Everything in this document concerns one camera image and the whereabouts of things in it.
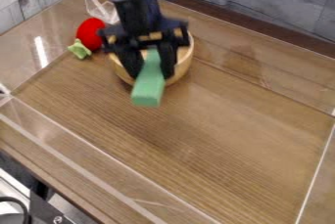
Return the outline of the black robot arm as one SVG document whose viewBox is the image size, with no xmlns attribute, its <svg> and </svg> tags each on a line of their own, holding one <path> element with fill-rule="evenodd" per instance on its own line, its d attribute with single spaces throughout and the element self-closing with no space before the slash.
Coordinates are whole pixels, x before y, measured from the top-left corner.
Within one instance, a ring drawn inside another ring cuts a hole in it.
<svg viewBox="0 0 335 224">
<path fill-rule="evenodd" d="M 119 21 L 99 29 L 106 53 L 117 55 L 131 78 L 139 76 L 143 66 L 142 50 L 154 47 L 165 79 L 176 73 L 177 53 L 190 46 L 189 23 L 163 16 L 158 0 L 110 0 Z"/>
</svg>

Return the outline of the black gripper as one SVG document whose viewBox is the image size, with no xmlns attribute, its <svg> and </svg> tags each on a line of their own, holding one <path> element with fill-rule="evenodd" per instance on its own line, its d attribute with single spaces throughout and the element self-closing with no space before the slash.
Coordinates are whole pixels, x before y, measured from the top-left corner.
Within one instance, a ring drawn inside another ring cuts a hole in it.
<svg viewBox="0 0 335 224">
<path fill-rule="evenodd" d="M 102 39 L 102 49 L 118 56 L 121 64 L 131 78 L 137 78 L 143 65 L 139 50 L 158 46 L 161 71 L 165 79 L 174 75 L 177 52 L 180 47 L 190 46 L 189 23 L 176 19 L 161 19 L 151 30 L 130 34 L 119 23 L 96 31 Z"/>
</svg>

